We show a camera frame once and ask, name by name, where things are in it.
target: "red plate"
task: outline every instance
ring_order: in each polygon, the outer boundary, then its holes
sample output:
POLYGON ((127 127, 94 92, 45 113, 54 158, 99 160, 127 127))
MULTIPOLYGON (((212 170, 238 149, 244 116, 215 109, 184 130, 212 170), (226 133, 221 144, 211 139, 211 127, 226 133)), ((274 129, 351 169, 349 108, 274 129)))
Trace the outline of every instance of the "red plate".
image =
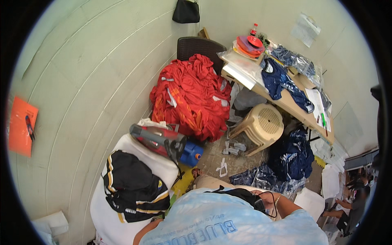
POLYGON ((248 42, 250 42, 250 44, 252 44, 256 47, 263 46, 263 43, 260 41, 260 39, 258 39, 257 37, 254 37, 254 36, 248 36, 248 42))

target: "blue water container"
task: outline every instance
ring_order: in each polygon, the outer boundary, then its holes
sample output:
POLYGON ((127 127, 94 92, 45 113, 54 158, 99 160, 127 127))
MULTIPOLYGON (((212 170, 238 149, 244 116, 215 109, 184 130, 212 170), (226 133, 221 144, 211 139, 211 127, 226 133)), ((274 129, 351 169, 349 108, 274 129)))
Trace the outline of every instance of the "blue water container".
POLYGON ((180 157, 180 161, 186 166, 194 167, 203 155, 203 148, 187 141, 184 152, 180 157))

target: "light blue tie-dye shirt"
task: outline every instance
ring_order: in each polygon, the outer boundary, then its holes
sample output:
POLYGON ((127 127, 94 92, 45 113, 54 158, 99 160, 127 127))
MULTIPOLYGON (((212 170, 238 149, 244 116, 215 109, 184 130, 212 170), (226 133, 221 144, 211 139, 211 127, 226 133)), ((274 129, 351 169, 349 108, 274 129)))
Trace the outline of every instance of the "light blue tie-dye shirt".
POLYGON ((272 221, 238 197, 205 191, 214 190, 200 188, 179 198, 139 244, 328 244, 325 233, 303 209, 272 221))

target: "person's hand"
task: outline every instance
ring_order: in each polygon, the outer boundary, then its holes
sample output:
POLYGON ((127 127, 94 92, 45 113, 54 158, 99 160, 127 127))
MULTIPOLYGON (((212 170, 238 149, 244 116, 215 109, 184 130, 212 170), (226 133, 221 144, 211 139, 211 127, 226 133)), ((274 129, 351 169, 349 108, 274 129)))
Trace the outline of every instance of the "person's hand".
POLYGON ((251 192, 253 194, 258 195, 263 200, 265 209, 274 208, 274 202, 280 196, 280 193, 276 193, 276 192, 262 192, 259 190, 253 190, 251 192))

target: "red fabric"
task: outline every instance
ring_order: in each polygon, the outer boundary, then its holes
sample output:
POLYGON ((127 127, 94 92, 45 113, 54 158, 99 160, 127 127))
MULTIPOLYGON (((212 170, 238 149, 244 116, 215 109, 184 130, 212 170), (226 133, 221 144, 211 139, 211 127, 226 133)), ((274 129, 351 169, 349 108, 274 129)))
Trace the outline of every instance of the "red fabric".
POLYGON ((212 65, 208 57, 200 54, 190 57, 189 61, 172 60, 161 71, 158 84, 150 93, 152 120, 179 124, 180 133, 195 136, 200 141, 218 140, 227 130, 225 121, 230 113, 231 87, 226 83, 220 91, 223 78, 214 74, 212 65), (176 108, 167 102, 171 101, 167 88, 177 102, 176 108), (229 106, 223 107, 213 96, 226 100, 229 106))

